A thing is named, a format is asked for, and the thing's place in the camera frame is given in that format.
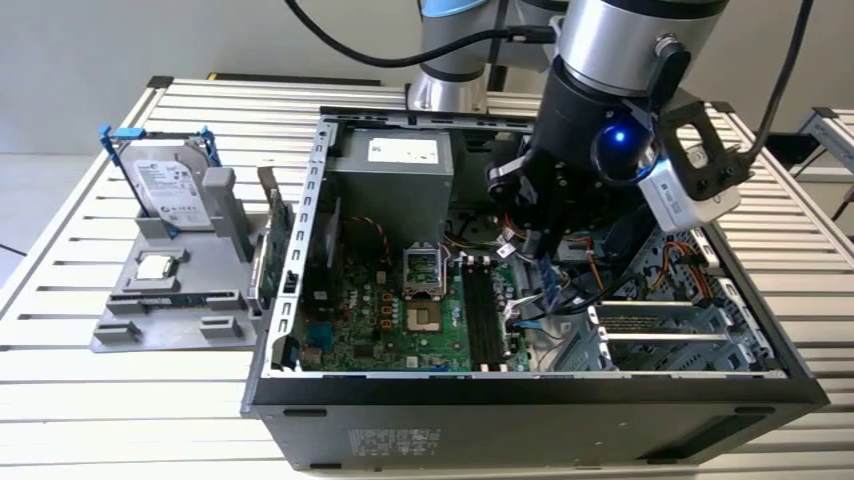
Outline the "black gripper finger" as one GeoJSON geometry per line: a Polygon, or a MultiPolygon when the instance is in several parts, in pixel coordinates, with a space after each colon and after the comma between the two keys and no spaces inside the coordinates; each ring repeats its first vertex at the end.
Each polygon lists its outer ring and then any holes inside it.
{"type": "Polygon", "coordinates": [[[525,152],[488,170],[487,190],[512,225],[525,232],[525,253],[536,260],[551,258],[569,229],[564,165],[545,152],[525,152]]]}
{"type": "Polygon", "coordinates": [[[569,194],[564,240],[588,238],[607,260],[629,260],[655,227],[639,188],[585,179],[571,185],[569,194]]]}

